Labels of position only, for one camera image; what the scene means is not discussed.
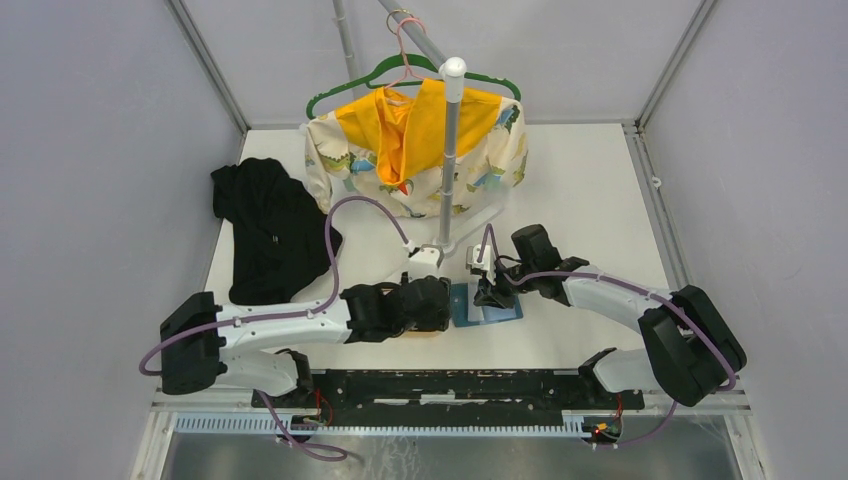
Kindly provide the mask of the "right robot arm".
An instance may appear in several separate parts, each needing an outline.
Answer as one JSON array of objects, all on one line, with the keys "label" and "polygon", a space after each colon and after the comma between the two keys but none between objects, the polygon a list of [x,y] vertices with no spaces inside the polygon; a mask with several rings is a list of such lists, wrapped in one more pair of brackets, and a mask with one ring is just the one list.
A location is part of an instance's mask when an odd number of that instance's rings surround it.
[{"label": "right robot arm", "polygon": [[611,275],[579,257],[564,258],[540,224],[514,232],[517,258],[504,265],[494,229],[466,254],[478,277],[473,302],[509,309],[521,294],[536,292],[566,307],[592,311],[640,334],[635,350],[603,351],[585,364],[577,382],[580,400],[602,408],[626,390],[660,389],[693,407],[705,397],[735,388],[747,355],[723,316],[701,288],[643,286]]}]

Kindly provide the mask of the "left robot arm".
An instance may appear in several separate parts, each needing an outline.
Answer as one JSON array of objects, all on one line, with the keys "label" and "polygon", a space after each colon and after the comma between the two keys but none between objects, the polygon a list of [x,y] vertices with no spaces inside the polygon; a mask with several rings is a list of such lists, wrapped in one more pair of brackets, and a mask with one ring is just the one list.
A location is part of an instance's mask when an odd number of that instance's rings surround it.
[{"label": "left robot arm", "polygon": [[312,304],[218,305],[213,293],[195,293],[160,325],[161,389],[177,396],[237,386],[302,407],[314,381],[296,346],[442,332],[451,316],[451,282],[435,276],[359,284]]}]

